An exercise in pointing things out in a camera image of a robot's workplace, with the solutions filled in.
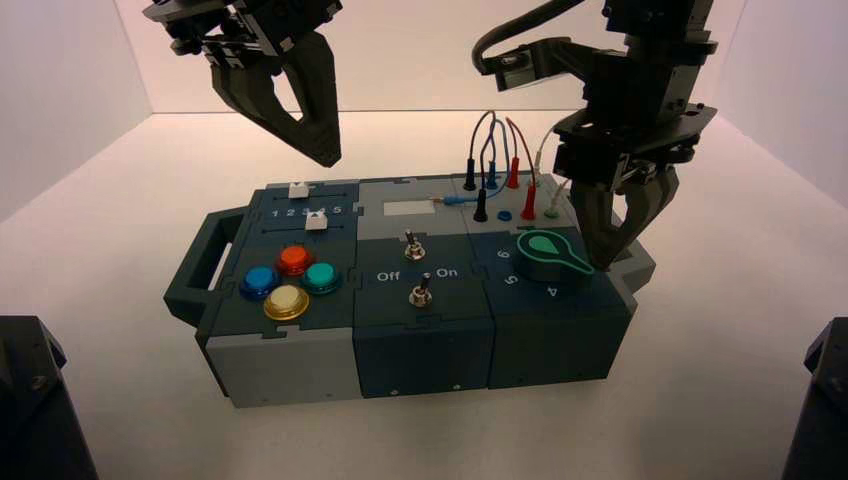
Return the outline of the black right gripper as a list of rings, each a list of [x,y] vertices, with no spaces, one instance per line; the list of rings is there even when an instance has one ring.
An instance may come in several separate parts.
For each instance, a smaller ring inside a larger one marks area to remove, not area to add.
[[[691,103],[698,65],[646,63],[622,52],[595,52],[584,85],[585,108],[555,125],[554,172],[574,181],[570,198],[590,263],[608,270],[674,199],[679,178],[666,166],[645,181],[627,181],[627,207],[613,223],[613,193],[640,160],[686,163],[717,110]]]

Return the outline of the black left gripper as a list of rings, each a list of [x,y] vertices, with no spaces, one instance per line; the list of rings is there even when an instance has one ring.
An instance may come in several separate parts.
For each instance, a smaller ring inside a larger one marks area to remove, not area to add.
[[[214,64],[242,55],[279,57],[284,65],[211,67],[225,104],[319,165],[341,159],[333,52],[313,32],[343,9],[340,1],[154,1],[142,14],[162,25],[178,56],[203,54]],[[287,111],[274,76],[283,73],[302,115]]]

